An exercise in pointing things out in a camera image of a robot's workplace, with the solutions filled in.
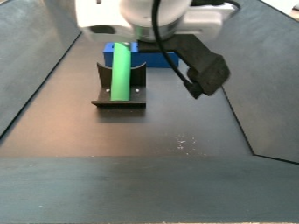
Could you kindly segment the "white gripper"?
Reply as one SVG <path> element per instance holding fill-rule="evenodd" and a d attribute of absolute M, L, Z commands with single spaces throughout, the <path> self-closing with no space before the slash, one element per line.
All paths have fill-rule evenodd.
<path fill-rule="evenodd" d="M 154 0 L 74 0 L 77 26 L 93 40 L 102 42 L 154 42 L 152 7 Z M 213 39 L 237 7 L 193 0 L 160 0 L 157 27 L 161 39 L 193 34 L 200 41 Z"/>

